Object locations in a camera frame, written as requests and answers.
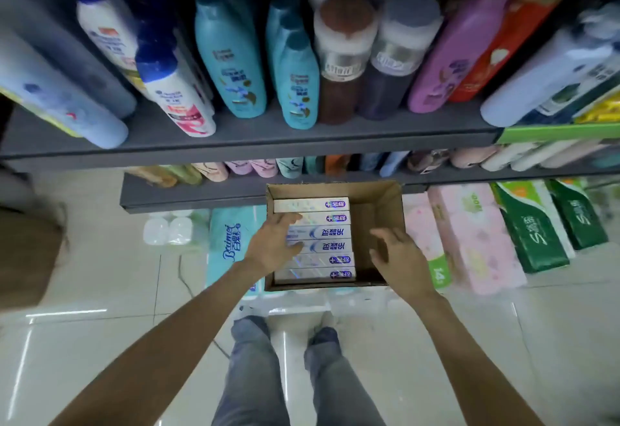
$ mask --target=gray shelf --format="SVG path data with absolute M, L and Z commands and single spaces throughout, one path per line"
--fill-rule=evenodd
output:
M 425 175 L 398 171 L 390 178 L 403 185 L 405 193 L 425 191 L 434 184 L 466 182 L 489 182 L 502 180 L 536 179 L 566 176 L 587 176 L 594 174 L 620 173 L 620 167 L 596 169 L 588 164 L 573 164 L 558 169 L 534 168 L 515 172 L 510 168 L 488 172 L 480 167 L 458 169 L 445 165 Z M 205 180 L 199 186 L 178 185 L 173 188 L 152 187 L 144 180 L 125 174 L 120 196 L 120 205 L 131 214 L 163 210 L 201 209 L 265 204 L 265 187 L 268 183 L 324 183 L 337 181 L 382 180 L 377 172 L 347 172 L 343 176 L 302 175 L 298 179 L 286 179 L 281 175 L 261 178 L 252 173 L 245 176 L 231 174 L 221 183 Z
M 127 124 L 129 137 L 112 150 L 73 138 L 16 107 L 0 143 L 0 161 L 14 170 L 178 164 L 252 158 L 337 155 L 491 145 L 500 129 L 486 124 L 477 101 L 447 104 L 430 114 L 397 111 L 385 121 L 354 117 L 346 124 L 317 124 L 309 130 L 289 127 L 279 108 L 253 119 L 229 111 L 216 114 L 217 132 L 193 138 L 152 102 L 143 101 Z

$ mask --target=forearm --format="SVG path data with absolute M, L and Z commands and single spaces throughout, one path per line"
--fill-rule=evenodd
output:
M 543 423 L 486 356 L 448 301 L 411 301 L 435 344 L 469 426 L 541 426 Z
M 220 280 L 142 336 L 51 423 L 152 426 L 181 390 L 224 321 L 256 281 L 238 262 Z

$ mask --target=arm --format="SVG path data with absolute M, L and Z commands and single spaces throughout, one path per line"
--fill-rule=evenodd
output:
M 449 302 L 435 291 L 429 264 L 411 237 L 399 229 L 373 229 L 371 233 L 388 249 L 388 262 L 370 250 L 374 265 L 424 323 L 467 424 L 542 426 L 456 317 Z
M 51 426 L 154 425 L 250 286 L 301 251 L 303 244 L 286 245 L 288 226 L 299 217 L 270 216 L 252 237 L 244 260 L 132 344 Z

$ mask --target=jeans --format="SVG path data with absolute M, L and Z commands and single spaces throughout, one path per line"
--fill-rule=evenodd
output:
M 265 319 L 248 316 L 232 328 L 235 344 L 212 426 L 290 426 L 280 363 Z M 308 342 L 304 361 L 314 388 L 317 426 L 385 426 L 342 355 L 336 330 L 319 330 Z

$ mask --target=person's left hand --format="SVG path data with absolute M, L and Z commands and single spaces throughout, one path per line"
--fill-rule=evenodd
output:
M 294 224 L 301 215 L 297 212 L 271 214 L 257 233 L 252 236 L 244 260 L 251 262 L 259 277 L 273 273 L 284 266 L 284 263 L 299 254 L 304 244 L 298 242 L 286 244 L 288 226 Z

